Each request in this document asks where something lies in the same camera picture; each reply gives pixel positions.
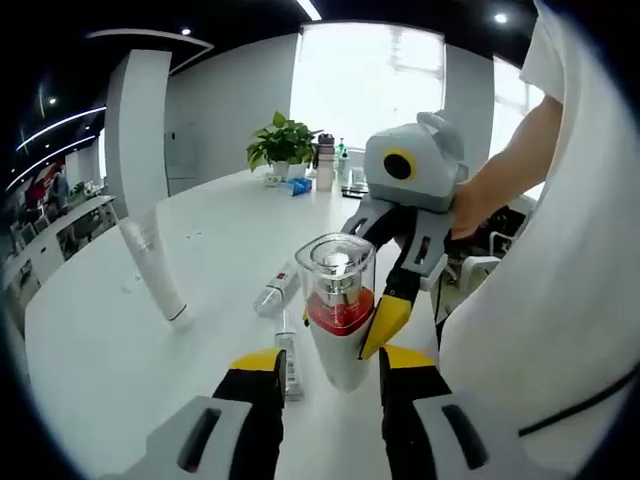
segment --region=hand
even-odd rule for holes
[[[476,185],[466,182],[458,187],[453,197],[451,213],[454,217],[451,239],[458,240],[473,235],[493,212]]]

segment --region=yellow ring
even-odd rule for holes
[[[416,173],[416,159],[414,158],[414,156],[410,152],[408,152],[406,150],[402,150],[400,148],[392,148],[391,150],[387,150],[385,152],[385,154],[383,155],[383,157],[382,157],[383,164],[384,164],[385,158],[387,158],[389,155],[400,155],[407,162],[409,162],[409,166],[411,167],[411,173],[404,180],[409,180],[409,179],[414,177],[414,175]]]

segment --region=person's arm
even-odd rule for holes
[[[509,145],[460,186],[452,206],[454,240],[472,235],[496,210],[544,181],[561,118],[562,104],[547,95],[522,120]]]

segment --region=person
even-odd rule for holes
[[[60,167],[60,171],[53,177],[49,189],[49,201],[54,203],[58,212],[63,212],[69,201],[69,183],[64,173],[64,166]]]
[[[545,93],[504,151],[461,185],[453,238],[546,180],[522,235],[447,319],[439,365],[520,429],[629,375],[639,360],[640,145],[632,113],[579,31],[537,3],[522,79]],[[539,463],[575,472],[626,390],[523,436]]]

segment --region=robot camera eye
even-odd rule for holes
[[[384,158],[384,168],[389,175],[398,180],[406,180],[413,173],[411,162],[397,153]]]

